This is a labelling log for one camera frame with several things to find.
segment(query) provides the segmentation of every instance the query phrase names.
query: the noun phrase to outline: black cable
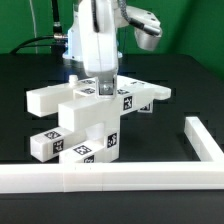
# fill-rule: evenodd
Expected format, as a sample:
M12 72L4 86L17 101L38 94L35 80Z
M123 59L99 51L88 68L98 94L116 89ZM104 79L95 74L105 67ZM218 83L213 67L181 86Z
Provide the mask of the black cable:
M30 39L30 40L27 40L27 41L23 42L22 44L20 44L19 46L17 46L16 48L14 48L12 51L10 51L10 54L16 54L16 52L20 48L26 46L27 44L30 44L30 43L33 43L36 41L40 41L40 40L49 40L49 39L54 39L54 36L53 35L42 36L42 37L36 37L36 38Z
M53 21L54 21L53 32L62 33L62 27L61 27L60 18L59 18L58 1L51 0L51 5L52 5Z
M29 48L29 47L52 47L52 46L65 46L65 45L64 44L35 44L35 45L24 45L24 46L21 46L17 51L19 51L22 48Z

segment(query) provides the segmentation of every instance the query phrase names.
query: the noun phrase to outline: metal part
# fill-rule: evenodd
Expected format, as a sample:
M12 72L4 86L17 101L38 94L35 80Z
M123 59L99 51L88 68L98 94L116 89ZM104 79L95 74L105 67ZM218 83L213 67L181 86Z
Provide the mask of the metal part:
M98 76L96 78L97 97L111 99L117 95L117 80L116 75L113 79L105 79L105 77Z
M55 33L54 34L54 39L55 40L67 40L68 39L68 35L67 34L63 34L63 33Z

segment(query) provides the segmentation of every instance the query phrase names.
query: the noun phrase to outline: white block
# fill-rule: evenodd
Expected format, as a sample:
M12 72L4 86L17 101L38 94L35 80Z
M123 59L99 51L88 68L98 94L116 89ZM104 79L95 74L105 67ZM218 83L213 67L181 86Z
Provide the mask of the white block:
M58 104L73 99L69 84L28 91L27 110L39 117L58 112Z
M59 152L85 141L84 131L71 132L58 127L30 138L31 155L41 162L58 156Z
M88 89L95 87L95 79L84 79L76 85L71 83L48 86L27 92L27 108L32 114L39 117L58 112L58 104L81 97L76 89Z
M100 141L85 141L59 154L59 163L98 163L104 161L104 145Z
M81 164L64 166L64 192L73 191L102 191L101 167L91 164Z
M0 193L63 192L59 164L1 165Z
M166 87L118 76L119 81L123 84L119 85L117 94L120 98L121 115L139 110L152 103L154 99L167 99L171 95L171 90Z
M85 97L59 104L59 126L70 131L83 130L119 115L118 98Z
M112 162L119 158L120 130L112 130L104 137L104 163Z
M224 154L198 117L186 117L184 132L201 161L224 161Z

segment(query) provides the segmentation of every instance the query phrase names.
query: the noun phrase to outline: black surface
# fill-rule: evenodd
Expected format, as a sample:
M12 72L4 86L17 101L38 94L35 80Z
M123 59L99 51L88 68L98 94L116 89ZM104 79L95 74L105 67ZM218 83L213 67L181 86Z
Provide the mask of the black surface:
M29 137L55 128L57 114L26 111L27 90L60 84L81 69L50 55L0 55L0 164L39 163ZM120 158L126 161L196 161L183 134L184 118L198 116L224 145L224 82L184 55L131 55L119 73L167 86L153 114L121 118ZM0 195L1 223L223 223L224 191L82 192Z

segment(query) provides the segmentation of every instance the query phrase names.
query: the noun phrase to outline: cable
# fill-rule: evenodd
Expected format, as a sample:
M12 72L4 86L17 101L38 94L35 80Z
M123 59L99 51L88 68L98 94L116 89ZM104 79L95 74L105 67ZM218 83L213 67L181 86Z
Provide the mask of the cable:
M54 39L54 36L53 35L42 36L42 37L36 37L36 38L30 39L30 40L27 40L27 41L23 42L22 44L20 44L19 46L17 46L16 48L14 48L12 51L10 51L10 54L16 54L16 52L20 48L24 47L27 44L30 44L30 43L33 43L36 41L40 41L40 40L49 40L49 39Z
M121 9L121 15L123 16L125 20L127 20L128 23L130 23L131 18L129 18L126 11L126 8L127 8L126 0L119 0L119 6Z
M58 10L58 1L51 0L52 12L53 12L53 32L54 33L62 33L62 27L59 18L59 10Z
M34 44L34 45L25 45L21 46L17 51L22 48L29 48L29 47L52 47L52 46L65 46L65 44Z
M33 0L29 0L30 2L30 9L31 9L31 14L32 14L32 19L33 19L33 31L34 31L34 37L37 37L37 24L36 24L36 16L35 16L35 11L33 8Z

